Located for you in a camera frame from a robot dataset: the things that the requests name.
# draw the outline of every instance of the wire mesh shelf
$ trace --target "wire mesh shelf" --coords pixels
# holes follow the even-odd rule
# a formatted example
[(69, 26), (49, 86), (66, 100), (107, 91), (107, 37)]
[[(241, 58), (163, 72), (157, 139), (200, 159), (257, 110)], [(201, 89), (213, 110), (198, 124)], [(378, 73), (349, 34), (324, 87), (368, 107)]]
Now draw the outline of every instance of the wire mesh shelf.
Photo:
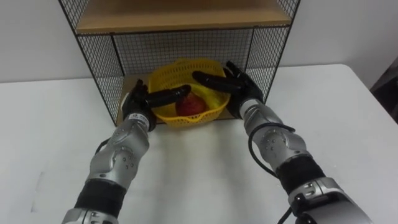
[(90, 0), (58, 1), (115, 124), (125, 77), (151, 73), (179, 58), (230, 60), (248, 73), (266, 100), (300, 3), (276, 0), (291, 18), (288, 25), (78, 34)]

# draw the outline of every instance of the red apple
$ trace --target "red apple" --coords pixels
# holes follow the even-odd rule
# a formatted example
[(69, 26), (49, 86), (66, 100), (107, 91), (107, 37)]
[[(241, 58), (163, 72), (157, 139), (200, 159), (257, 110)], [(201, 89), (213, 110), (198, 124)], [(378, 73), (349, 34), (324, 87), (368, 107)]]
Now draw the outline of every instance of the red apple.
[(188, 94), (183, 100), (175, 104), (178, 116), (192, 116), (206, 111), (206, 102), (194, 93)]

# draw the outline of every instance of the table surface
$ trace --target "table surface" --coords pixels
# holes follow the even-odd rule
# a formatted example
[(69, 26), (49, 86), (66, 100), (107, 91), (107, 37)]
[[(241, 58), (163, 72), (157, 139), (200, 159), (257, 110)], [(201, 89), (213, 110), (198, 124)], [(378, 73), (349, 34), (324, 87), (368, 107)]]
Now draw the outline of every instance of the table surface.
[[(114, 130), (95, 83), (3, 83), (0, 102), (0, 221), (60, 223)], [(349, 67), (280, 68), (267, 104), (375, 223), (398, 223), (398, 126)], [(159, 125), (149, 137), (121, 224), (277, 223), (287, 209), (242, 121)]]

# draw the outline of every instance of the robotic hand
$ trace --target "robotic hand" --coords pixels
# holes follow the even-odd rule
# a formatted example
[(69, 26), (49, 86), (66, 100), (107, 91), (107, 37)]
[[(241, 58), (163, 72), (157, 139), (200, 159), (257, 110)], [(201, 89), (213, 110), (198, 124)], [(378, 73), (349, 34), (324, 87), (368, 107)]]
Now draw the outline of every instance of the robotic hand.
[(118, 224), (124, 195), (149, 148), (147, 132), (156, 126), (151, 108), (174, 103), (190, 91), (191, 87), (184, 85), (148, 94), (147, 87), (138, 80), (122, 104), (124, 121), (106, 147), (92, 158), (85, 186), (63, 224)]
[[(325, 176), (295, 130), (284, 125), (264, 105), (262, 91), (249, 76), (231, 62), (226, 65), (231, 70), (224, 70), (226, 78), (203, 72), (193, 72), (193, 78), (208, 88), (231, 94), (227, 109), (235, 118), (244, 120), (253, 158), (280, 180), (289, 195), (290, 208), (286, 215), (293, 212), (297, 217), (296, 224), (372, 223), (340, 186)], [(273, 171), (257, 159), (252, 151), (252, 141)]]

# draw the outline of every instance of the yellow basket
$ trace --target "yellow basket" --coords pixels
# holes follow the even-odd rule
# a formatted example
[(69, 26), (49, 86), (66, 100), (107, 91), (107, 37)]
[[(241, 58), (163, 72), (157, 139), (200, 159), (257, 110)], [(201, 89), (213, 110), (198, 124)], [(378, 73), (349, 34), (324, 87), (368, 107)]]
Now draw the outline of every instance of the yellow basket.
[(149, 93), (189, 84), (192, 92), (203, 98), (207, 104), (208, 109), (205, 112), (193, 116), (177, 116), (175, 103), (154, 108), (155, 115), (172, 127), (179, 128), (213, 121), (220, 115), (229, 101), (229, 94), (211, 90), (196, 82), (192, 78), (194, 71), (225, 77), (221, 64), (208, 59), (179, 59), (171, 65), (156, 70), (149, 77)]

